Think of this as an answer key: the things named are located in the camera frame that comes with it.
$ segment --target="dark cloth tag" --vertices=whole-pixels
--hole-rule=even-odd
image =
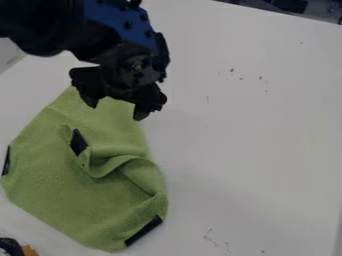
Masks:
[[[136,233],[131,238],[127,239],[125,241],[125,244],[127,247],[134,244],[136,241],[138,241],[140,238],[142,238],[144,235],[152,231],[154,228],[158,227],[160,224],[162,224],[163,221],[159,216],[154,217],[154,219],[148,223],[145,227],[143,227],[138,233]]]
[[[88,143],[83,138],[79,130],[75,129],[70,143],[71,149],[76,156],[79,156],[87,147]]]
[[[1,176],[5,176],[8,174],[9,167],[10,167],[10,146],[8,146],[7,148],[6,159],[5,159],[4,167],[2,168]]]

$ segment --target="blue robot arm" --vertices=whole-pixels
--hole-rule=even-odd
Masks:
[[[0,36],[25,52],[52,56],[71,51],[99,66],[70,72],[90,107],[104,97],[136,105],[134,119],[160,111],[167,98],[158,83],[170,63],[141,0],[0,0]]]

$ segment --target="white table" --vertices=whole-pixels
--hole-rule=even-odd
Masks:
[[[342,28],[209,0],[148,7],[172,50],[170,102],[142,122],[166,175],[170,212],[118,255],[337,255]],[[76,65],[68,54],[27,57],[0,76],[4,147],[68,86]],[[0,230],[44,256],[109,255],[5,197]]]

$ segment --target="microfiber cloth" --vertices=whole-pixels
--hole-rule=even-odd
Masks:
[[[8,198],[79,243],[114,252],[165,220],[167,192],[133,106],[94,110],[68,88],[10,144]]]

